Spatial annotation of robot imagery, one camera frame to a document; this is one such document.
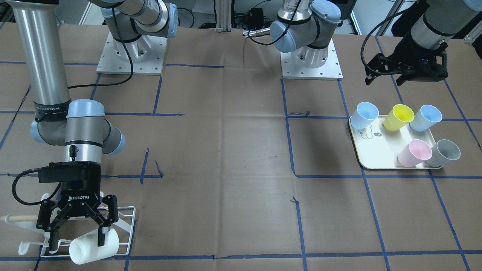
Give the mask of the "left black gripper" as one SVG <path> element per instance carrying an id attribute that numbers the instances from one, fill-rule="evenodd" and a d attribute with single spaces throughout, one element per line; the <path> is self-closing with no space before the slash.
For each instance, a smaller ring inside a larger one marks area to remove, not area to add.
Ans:
<path id="1" fill-rule="evenodd" d="M 440 82 L 448 77 L 445 41 L 434 50 L 416 44 L 411 34 L 406 34 L 390 56 L 378 53 L 369 63 L 365 63 L 366 85 L 370 85 L 381 75 L 396 75 L 396 83 L 401 86 L 410 82 Z"/>

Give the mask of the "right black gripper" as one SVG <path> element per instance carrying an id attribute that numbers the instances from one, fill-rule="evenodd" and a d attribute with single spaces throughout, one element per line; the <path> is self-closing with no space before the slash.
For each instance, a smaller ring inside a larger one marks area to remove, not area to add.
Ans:
<path id="1" fill-rule="evenodd" d="M 42 200 L 38 213 L 37 228 L 50 233 L 49 251 L 55 253 L 58 250 L 58 229 L 62 224 L 68 218 L 80 216 L 90 217 L 98 224 L 98 247 L 104 246 L 104 228 L 118 222 L 119 217 L 117 197 L 107 195 L 101 199 L 101 166 L 89 161 L 50 163 L 41 168 L 38 180 L 40 183 L 60 183 L 61 185 L 60 200 Z M 98 211 L 101 203 L 107 205 L 106 218 Z M 60 213 L 50 221 L 50 216 L 56 207 L 60 208 Z"/>

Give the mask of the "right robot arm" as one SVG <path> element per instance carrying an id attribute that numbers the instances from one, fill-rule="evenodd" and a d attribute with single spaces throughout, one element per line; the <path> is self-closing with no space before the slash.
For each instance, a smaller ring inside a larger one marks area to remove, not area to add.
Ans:
<path id="1" fill-rule="evenodd" d="M 102 155 L 115 155 L 125 147 L 125 136 L 105 119 L 104 106 L 92 99 L 72 100 L 61 53 L 55 9 L 58 0 L 9 0 L 35 91 L 34 140 L 63 146 L 65 160 L 23 171 L 12 184 L 17 202 L 40 206 L 36 229 L 45 233 L 48 251 L 57 252 L 59 228 L 70 219 L 91 218 L 98 225 L 93 245 L 104 248 L 119 220 L 117 199 L 101 195 Z M 19 179 L 38 173 L 40 183 L 56 183 L 53 194 L 38 202 L 26 202 L 17 194 Z"/>

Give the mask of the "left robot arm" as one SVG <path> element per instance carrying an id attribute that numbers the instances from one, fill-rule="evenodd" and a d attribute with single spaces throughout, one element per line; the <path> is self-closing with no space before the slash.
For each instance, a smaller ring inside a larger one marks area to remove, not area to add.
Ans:
<path id="1" fill-rule="evenodd" d="M 400 86 L 410 82 L 439 82 L 448 76 L 447 42 L 480 11 L 480 0 L 430 0 L 428 9 L 389 56 L 377 54 L 367 62 L 360 53 L 367 85 L 383 75 L 399 75 Z M 281 52 L 286 79 L 342 79 L 332 36 L 341 22 L 341 10 L 327 0 L 285 0 L 278 19 L 268 29 L 248 32 L 270 34 Z"/>

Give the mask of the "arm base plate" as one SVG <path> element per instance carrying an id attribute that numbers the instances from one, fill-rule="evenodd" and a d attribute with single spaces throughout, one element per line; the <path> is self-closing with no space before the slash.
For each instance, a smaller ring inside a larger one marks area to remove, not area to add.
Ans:
<path id="1" fill-rule="evenodd" d="M 333 40 L 328 47 L 313 49 L 308 46 L 289 53 L 280 53 L 284 79 L 343 79 Z"/>
<path id="2" fill-rule="evenodd" d="M 167 38 L 143 35 L 138 40 L 126 43 L 133 62 L 134 75 L 162 75 Z M 130 62 L 122 43 L 109 34 L 102 51 L 98 74 L 129 75 Z"/>

